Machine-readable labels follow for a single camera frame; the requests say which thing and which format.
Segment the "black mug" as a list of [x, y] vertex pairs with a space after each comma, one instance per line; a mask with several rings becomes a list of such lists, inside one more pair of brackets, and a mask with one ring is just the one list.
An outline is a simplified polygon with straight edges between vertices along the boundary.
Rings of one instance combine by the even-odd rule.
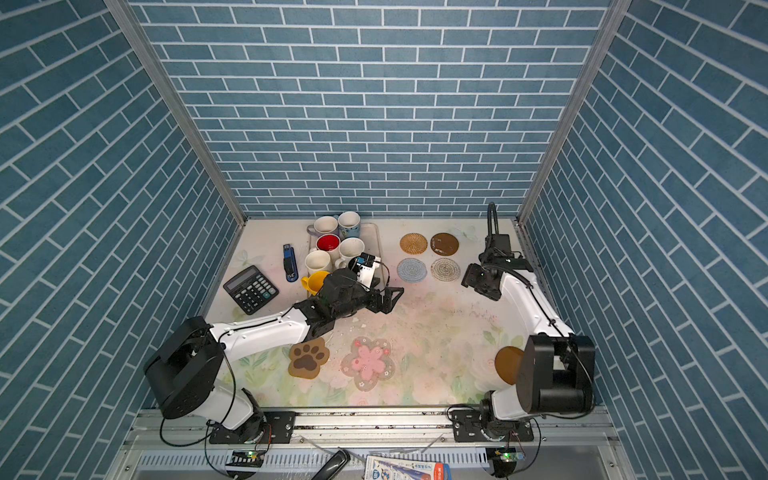
[[348, 268], [357, 275], [357, 282], [370, 288], [376, 270], [381, 266], [381, 258], [369, 253], [361, 253], [348, 263]]

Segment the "brown paw print coaster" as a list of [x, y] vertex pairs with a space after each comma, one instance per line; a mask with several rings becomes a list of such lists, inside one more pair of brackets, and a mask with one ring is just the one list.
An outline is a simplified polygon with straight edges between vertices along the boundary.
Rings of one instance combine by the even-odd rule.
[[320, 337], [289, 348], [288, 374], [295, 378], [315, 379], [328, 362], [330, 351]]

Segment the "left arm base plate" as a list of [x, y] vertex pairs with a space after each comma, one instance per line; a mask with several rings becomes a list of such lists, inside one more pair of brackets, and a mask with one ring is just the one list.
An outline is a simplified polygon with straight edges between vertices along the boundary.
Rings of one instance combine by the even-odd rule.
[[234, 430], [215, 423], [209, 442], [212, 444], [288, 444], [296, 420], [295, 411], [266, 411], [252, 415]]

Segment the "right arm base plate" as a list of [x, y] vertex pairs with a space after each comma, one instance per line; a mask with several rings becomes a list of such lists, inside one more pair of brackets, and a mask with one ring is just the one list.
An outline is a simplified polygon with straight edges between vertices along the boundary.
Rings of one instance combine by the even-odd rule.
[[479, 410], [467, 406], [449, 407], [446, 417], [457, 443], [530, 442], [534, 432], [529, 422], [488, 420]]

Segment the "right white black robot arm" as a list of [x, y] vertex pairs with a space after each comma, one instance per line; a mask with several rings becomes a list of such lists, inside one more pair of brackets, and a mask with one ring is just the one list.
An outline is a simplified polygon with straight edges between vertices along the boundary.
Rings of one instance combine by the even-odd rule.
[[593, 410], [595, 345], [555, 312], [528, 260], [511, 249], [509, 235], [486, 236], [485, 250], [468, 266], [462, 285], [507, 302], [528, 334], [516, 383], [488, 392], [481, 403], [486, 422], [536, 415], [578, 418]]

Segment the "blue grey woven coaster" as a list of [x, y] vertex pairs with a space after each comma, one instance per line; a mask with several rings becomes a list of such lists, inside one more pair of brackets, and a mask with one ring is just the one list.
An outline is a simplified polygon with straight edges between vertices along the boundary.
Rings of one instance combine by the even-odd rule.
[[427, 276], [426, 265], [416, 258], [405, 258], [397, 265], [397, 274], [407, 283], [419, 283]]

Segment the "brown cork round coaster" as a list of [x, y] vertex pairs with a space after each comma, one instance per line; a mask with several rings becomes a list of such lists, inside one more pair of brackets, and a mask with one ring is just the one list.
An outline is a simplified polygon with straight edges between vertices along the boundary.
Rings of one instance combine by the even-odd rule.
[[524, 351], [514, 346], [500, 349], [494, 358], [494, 368], [498, 376], [508, 385], [517, 383]]

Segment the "dark brown wooden coaster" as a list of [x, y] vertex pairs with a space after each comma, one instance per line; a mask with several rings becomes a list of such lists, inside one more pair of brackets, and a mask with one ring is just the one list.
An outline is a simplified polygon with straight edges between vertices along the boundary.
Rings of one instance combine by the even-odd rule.
[[431, 250], [440, 256], [452, 256], [459, 250], [459, 247], [459, 240], [451, 233], [437, 233], [430, 239]]

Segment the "pink flower coaster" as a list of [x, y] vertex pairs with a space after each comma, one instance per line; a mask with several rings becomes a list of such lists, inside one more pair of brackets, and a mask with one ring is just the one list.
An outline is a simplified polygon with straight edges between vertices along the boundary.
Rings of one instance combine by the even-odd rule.
[[395, 363], [390, 358], [392, 345], [385, 339], [356, 338], [350, 353], [341, 361], [340, 371], [362, 391], [373, 390], [381, 381], [394, 377]]

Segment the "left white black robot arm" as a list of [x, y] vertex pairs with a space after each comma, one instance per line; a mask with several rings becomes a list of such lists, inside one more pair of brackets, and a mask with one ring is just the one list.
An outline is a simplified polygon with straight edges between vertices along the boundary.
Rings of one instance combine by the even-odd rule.
[[144, 375], [164, 419], [202, 417], [229, 432], [257, 432], [264, 414], [255, 397], [236, 383], [218, 379], [223, 366], [276, 347], [304, 343], [334, 328], [335, 321], [367, 309], [388, 314], [402, 287], [367, 288], [357, 274], [342, 269], [329, 274], [320, 291], [287, 310], [234, 323], [210, 324], [189, 318], [144, 365]]

